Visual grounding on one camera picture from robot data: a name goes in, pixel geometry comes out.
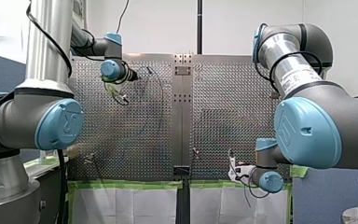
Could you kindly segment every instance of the metal pole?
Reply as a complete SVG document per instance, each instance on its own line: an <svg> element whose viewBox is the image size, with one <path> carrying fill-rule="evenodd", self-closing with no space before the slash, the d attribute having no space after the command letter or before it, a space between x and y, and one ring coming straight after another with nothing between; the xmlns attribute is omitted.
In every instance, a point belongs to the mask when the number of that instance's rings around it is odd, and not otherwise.
<svg viewBox="0 0 358 224"><path fill-rule="evenodd" d="M202 0L198 0L197 54L202 54Z"/></svg>
<svg viewBox="0 0 358 224"><path fill-rule="evenodd" d="M31 13L69 57L74 0L33 0ZM30 22L25 81L17 88L48 89L72 93L68 67L48 38Z"/></svg>

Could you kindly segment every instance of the gray panel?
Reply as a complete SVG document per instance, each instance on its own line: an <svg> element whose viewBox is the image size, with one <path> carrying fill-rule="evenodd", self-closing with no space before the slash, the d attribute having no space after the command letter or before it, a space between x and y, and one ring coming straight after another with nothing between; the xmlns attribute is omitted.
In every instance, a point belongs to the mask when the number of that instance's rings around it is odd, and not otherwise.
<svg viewBox="0 0 358 224"><path fill-rule="evenodd" d="M25 64L0 57L0 92L13 91L25 79ZM22 149L21 161L27 162L39 157L39 150Z"/></svg>
<svg viewBox="0 0 358 224"><path fill-rule="evenodd" d="M229 149L237 161L255 164L255 140L274 137L269 83L248 56L193 56L193 178L227 178ZM279 171L289 180L289 169Z"/></svg>
<svg viewBox="0 0 358 224"><path fill-rule="evenodd" d="M127 56L126 61L141 79L124 88L130 104L122 106L105 92L99 62L74 60L70 86L85 122L71 179L172 179L173 56ZM149 75L147 66L156 74ZM86 163L92 153L95 162Z"/></svg>
<svg viewBox="0 0 358 224"><path fill-rule="evenodd" d="M295 224L340 224L352 207L358 207L358 170L309 169L293 180Z"/></svg>

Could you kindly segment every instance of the white wall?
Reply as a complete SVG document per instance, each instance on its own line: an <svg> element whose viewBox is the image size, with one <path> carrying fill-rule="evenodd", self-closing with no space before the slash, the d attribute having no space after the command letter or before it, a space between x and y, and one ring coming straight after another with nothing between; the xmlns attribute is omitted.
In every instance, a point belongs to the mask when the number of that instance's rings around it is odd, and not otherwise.
<svg viewBox="0 0 358 224"><path fill-rule="evenodd" d="M0 0L0 56L25 63L29 22L27 0Z"/></svg>
<svg viewBox="0 0 358 224"><path fill-rule="evenodd" d="M88 28L97 36L115 31L126 0L88 0ZM204 0L203 53L251 54L262 22L302 21L301 0ZM197 0L130 0L120 32L124 52L197 51Z"/></svg>
<svg viewBox="0 0 358 224"><path fill-rule="evenodd" d="M358 0L305 0L304 22L321 27L333 45L327 78L358 95Z"/></svg>
<svg viewBox="0 0 358 224"><path fill-rule="evenodd" d="M261 24L302 22L301 0L204 0L203 53L251 55Z"/></svg>
<svg viewBox="0 0 358 224"><path fill-rule="evenodd" d="M88 29L98 37L115 32L125 3L88 0ZM119 33L123 52L196 52L197 0L130 0Z"/></svg>

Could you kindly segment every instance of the bolt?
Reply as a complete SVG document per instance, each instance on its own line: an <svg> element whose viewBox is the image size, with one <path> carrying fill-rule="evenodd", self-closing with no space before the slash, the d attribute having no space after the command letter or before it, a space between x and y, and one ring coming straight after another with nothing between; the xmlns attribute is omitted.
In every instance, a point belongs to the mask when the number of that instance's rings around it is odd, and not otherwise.
<svg viewBox="0 0 358 224"><path fill-rule="evenodd" d="M42 211L46 208L46 201L40 201L39 210Z"/></svg>

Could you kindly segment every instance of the metal bracket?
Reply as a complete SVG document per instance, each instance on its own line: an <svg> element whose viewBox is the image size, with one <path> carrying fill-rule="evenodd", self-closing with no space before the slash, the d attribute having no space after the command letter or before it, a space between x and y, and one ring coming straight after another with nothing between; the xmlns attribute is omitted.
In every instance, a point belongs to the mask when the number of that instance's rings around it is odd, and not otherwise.
<svg viewBox="0 0 358 224"><path fill-rule="evenodd" d="M172 131L173 174L189 175L191 107L193 95L193 68L191 54L173 55L174 70L172 84Z"/></svg>

